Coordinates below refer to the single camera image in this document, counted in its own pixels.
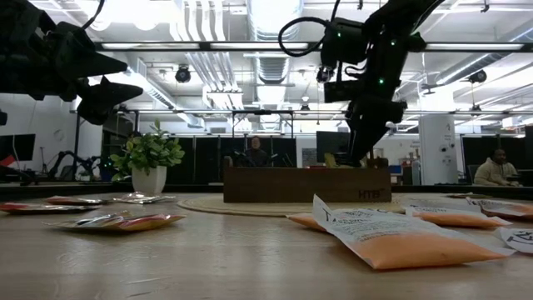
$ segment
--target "sauce packet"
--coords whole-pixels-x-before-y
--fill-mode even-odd
[[[107,202],[101,199],[83,199],[63,196],[54,196],[46,198],[44,201],[52,205],[102,205]]]
[[[495,200],[477,200],[476,202],[487,216],[533,219],[533,205]]]
[[[353,217],[370,217],[373,215],[383,215],[383,214],[391,214],[396,215],[399,217],[404,217],[404,215],[388,212],[388,211],[382,211],[382,210],[375,210],[375,209],[366,209],[366,208],[359,208],[359,209],[336,209],[333,211],[335,214],[339,216],[353,216]],[[292,215],[286,216],[289,220],[301,224],[303,226],[316,229],[318,231],[325,232],[326,229],[324,229],[322,226],[318,225],[318,223],[315,221],[315,218],[313,217],[312,213],[296,213]]]
[[[185,216],[163,213],[146,216],[132,216],[129,212],[120,212],[100,217],[45,224],[59,228],[77,230],[137,232],[160,228],[184,217]]]
[[[376,270],[473,263],[515,252],[484,245],[416,217],[338,216],[316,195],[313,217]]]
[[[533,229],[498,228],[496,236],[522,253],[533,253]]]
[[[131,192],[121,197],[113,197],[114,202],[120,203],[133,203],[133,204],[151,204],[173,199],[174,196],[162,196],[162,195],[146,195],[139,192]]]
[[[0,204],[0,211],[11,214],[84,213],[101,207],[8,202]]]
[[[494,228],[511,225],[499,217],[487,217],[481,212],[443,207],[405,207],[408,217],[420,218],[440,226]]]

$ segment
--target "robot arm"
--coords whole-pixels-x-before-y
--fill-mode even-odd
[[[88,77],[123,72],[127,64],[97,53],[86,26],[56,25],[28,0],[0,1],[0,93],[28,94],[35,100],[55,95],[65,102],[79,96],[79,115],[97,125],[115,105],[142,94],[139,87],[104,76],[100,84],[89,85]]]
[[[61,161],[67,155],[68,156],[72,156],[72,158],[74,159],[75,163],[80,163],[80,165],[82,165],[82,167],[86,171],[91,173],[91,174],[92,174],[92,165],[94,164],[94,162],[96,162],[100,158],[100,157],[91,157],[89,159],[83,159],[83,158],[77,156],[76,154],[74,154],[74,152],[72,152],[72,151],[60,152],[57,155],[56,163],[54,163],[53,167],[50,169],[50,171],[48,171],[48,178],[55,178],[56,177],[57,170],[59,169],[59,165],[61,164]]]
[[[444,0],[390,0],[375,11],[364,23],[335,17],[331,22],[310,20],[289,22],[278,36],[291,25],[311,21],[326,26],[321,40],[321,68],[342,72],[342,63],[358,64],[366,61],[365,69],[351,74],[356,80],[324,84],[326,103],[350,100],[346,121],[351,129],[351,163],[358,166],[372,147],[387,132],[387,122],[399,123],[406,104],[393,102],[400,86],[401,71],[408,52],[419,52],[426,46],[419,34],[413,32]],[[309,53],[284,52],[293,57]]]

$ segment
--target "white pillar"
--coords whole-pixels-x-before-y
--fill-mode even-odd
[[[426,115],[419,122],[422,184],[457,183],[453,115]]]

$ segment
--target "security camera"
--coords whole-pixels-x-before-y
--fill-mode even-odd
[[[179,83],[188,83],[191,80],[191,73],[189,72],[189,66],[180,65],[176,72],[176,81]]]
[[[485,80],[486,80],[486,72],[483,70],[479,72],[475,72],[468,77],[468,81],[470,83],[484,83]]]

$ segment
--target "man sitting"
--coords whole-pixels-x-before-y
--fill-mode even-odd
[[[507,178],[516,175],[516,169],[506,161],[506,152],[502,149],[492,151],[486,162],[477,168],[474,178],[475,184],[484,186],[513,186],[518,187],[518,182],[508,182]]]

